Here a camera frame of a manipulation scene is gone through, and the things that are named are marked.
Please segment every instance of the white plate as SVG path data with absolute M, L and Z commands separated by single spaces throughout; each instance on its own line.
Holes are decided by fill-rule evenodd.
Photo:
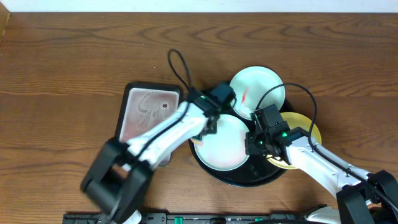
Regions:
M 256 109 L 261 97 L 272 87 L 282 84 L 279 76 L 269 68 L 260 66 L 248 67 L 236 74 L 229 84 L 236 94 L 237 102 L 231 106 L 234 111 L 245 119 L 251 120 L 250 114 Z M 260 108 L 273 103 L 280 110 L 285 101 L 285 88 L 279 87 L 271 91 L 262 101 Z
M 193 141 L 199 159 L 214 170 L 233 170 L 249 158 L 245 153 L 244 140 L 248 127 L 239 118 L 222 114 L 217 121 L 217 133 L 207 134 Z

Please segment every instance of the black tray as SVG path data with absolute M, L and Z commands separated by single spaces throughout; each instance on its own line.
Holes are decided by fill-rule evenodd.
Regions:
M 294 112 L 294 109 L 292 105 L 287 100 L 285 100 L 280 109 L 280 112 Z M 240 117 L 238 114 L 235 113 L 235 111 L 232 110 L 232 108 L 224 114 L 230 114 L 239 118 L 245 123 L 250 131 L 254 131 L 254 122 Z M 276 167 L 275 165 L 271 164 L 263 155 L 249 156 L 249 158 L 243 165 L 234 170 L 214 170 L 202 163 L 202 161 L 196 154 L 195 147 L 191 140 L 188 140 L 188 143 L 194 158 L 199 163 L 199 166 L 214 178 L 229 185 L 237 187 L 255 187 L 263 184 L 268 184 L 276 180 L 284 172 L 286 172 L 285 169 Z

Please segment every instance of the white wall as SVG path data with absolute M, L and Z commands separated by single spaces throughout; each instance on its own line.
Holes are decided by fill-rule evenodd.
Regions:
M 398 0 L 0 0 L 11 12 L 398 12 Z

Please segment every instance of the yellow bowl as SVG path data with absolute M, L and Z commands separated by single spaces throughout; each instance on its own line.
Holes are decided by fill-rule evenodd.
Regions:
M 287 121 L 287 124 L 289 125 L 290 129 L 294 129 L 296 127 L 301 127 L 302 129 L 309 131 L 310 126 L 311 126 L 311 119 L 299 114 L 299 113 L 294 113 L 294 112 L 284 112 L 281 113 L 282 118 Z M 311 136 L 314 137 L 319 144 L 322 144 L 322 138 L 321 138 L 321 133 L 319 132 L 318 127 L 316 124 L 314 124 L 312 128 L 312 133 Z M 271 155 L 268 155 L 268 161 L 272 163 L 273 165 L 283 168 L 283 169 L 297 169 L 296 167 L 292 165 L 288 165 L 285 161 L 278 161 L 276 159 L 280 159 L 276 157 L 276 159 L 270 158 L 272 157 Z

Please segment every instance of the black cable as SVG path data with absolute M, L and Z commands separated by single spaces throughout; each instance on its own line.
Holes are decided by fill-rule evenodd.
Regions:
M 175 52 L 178 54 L 178 56 L 181 59 L 181 62 L 184 66 L 185 69 L 185 73 L 187 75 L 187 79 L 188 79 L 188 84 L 189 86 L 181 79 L 180 75 L 178 75 L 178 73 L 175 71 L 175 69 L 173 68 L 172 62 L 171 62 L 171 53 Z M 170 68 L 173 70 L 175 76 L 186 86 L 187 90 L 189 91 L 192 87 L 192 80 L 191 80 L 191 75 L 187 66 L 187 63 L 185 62 L 184 58 L 182 57 L 182 54 L 177 50 L 177 49 L 170 49 L 168 54 L 167 54 L 167 60 L 169 61 L 169 65 Z M 170 124 L 169 126 L 167 126 L 165 129 L 161 130 L 159 133 L 157 133 L 155 136 L 153 136 L 150 140 L 148 140 L 144 146 L 142 147 L 142 149 L 139 151 L 138 155 L 136 156 L 137 159 L 139 159 L 142 154 L 144 153 L 144 151 L 150 146 L 150 144 L 152 144 L 152 142 L 154 142 L 159 136 L 161 136 L 162 134 L 164 134 L 166 131 L 168 131 L 170 128 L 174 127 L 176 124 L 178 124 L 183 118 L 184 116 L 187 114 L 187 111 L 189 110 L 189 106 L 190 103 L 187 104 L 187 107 L 185 108 L 184 112 L 181 114 L 181 116 L 174 121 L 172 124 Z
M 270 90 L 268 90 L 260 99 L 259 103 L 257 104 L 256 110 L 259 109 L 261 102 L 263 101 L 263 99 L 272 91 L 275 90 L 276 88 L 279 88 L 281 86 L 297 86 L 299 88 L 301 88 L 302 90 L 306 91 L 308 93 L 308 95 L 310 95 L 312 103 L 313 103 L 313 107 L 314 107 L 314 112 L 313 112 L 313 118 L 311 120 L 311 125 L 310 125 L 310 130 L 308 131 L 308 144 L 311 146 L 312 150 L 314 150 L 316 153 L 318 153 L 322 158 L 326 159 L 328 162 L 330 162 L 331 164 L 337 166 L 339 169 L 345 171 L 348 174 L 352 175 L 353 177 L 357 178 L 358 180 L 360 180 L 362 183 L 366 184 L 377 196 L 379 196 L 384 202 L 386 202 L 388 205 L 390 205 L 390 207 L 395 210 L 396 212 L 398 212 L 398 206 L 392 201 L 392 199 L 390 197 L 388 197 L 388 195 L 382 193 L 380 190 L 378 190 L 377 188 L 375 188 L 373 185 L 371 185 L 368 181 L 366 181 L 364 178 L 360 177 L 359 175 L 357 175 L 356 173 L 354 173 L 353 171 L 351 171 L 350 168 L 345 168 L 343 166 L 341 166 L 339 163 L 335 162 L 333 159 L 330 159 L 328 156 L 324 155 L 316 146 L 313 145 L 312 141 L 311 141 L 311 134 L 312 134 L 312 128 L 315 124 L 315 120 L 317 118 L 317 113 L 318 113 L 318 108 L 317 108 L 317 102 L 315 101 L 315 97 L 312 95 L 312 93 L 305 88 L 302 85 L 296 84 L 296 83 L 283 83 L 280 85 L 277 85 L 273 88 L 271 88 Z
M 182 80 L 181 76 L 178 75 L 178 73 L 175 71 L 172 60 L 171 60 L 171 54 L 175 52 L 178 54 L 178 56 L 181 59 L 182 65 L 184 66 L 185 72 L 187 73 L 187 78 L 188 78 L 188 84 L 189 86 L 184 82 L 184 80 Z M 182 54 L 177 50 L 177 49 L 170 49 L 168 54 L 167 54 L 167 61 L 169 62 L 170 68 L 173 70 L 174 75 L 182 82 L 183 85 L 185 85 L 185 87 L 187 88 L 187 90 L 189 91 L 190 86 L 191 86 L 191 76 L 189 74 L 189 69 L 187 66 L 187 63 L 185 63 L 184 58 L 182 57 Z
M 306 220 L 262 220 L 252 222 L 250 224 L 324 224 L 320 222 L 306 221 Z

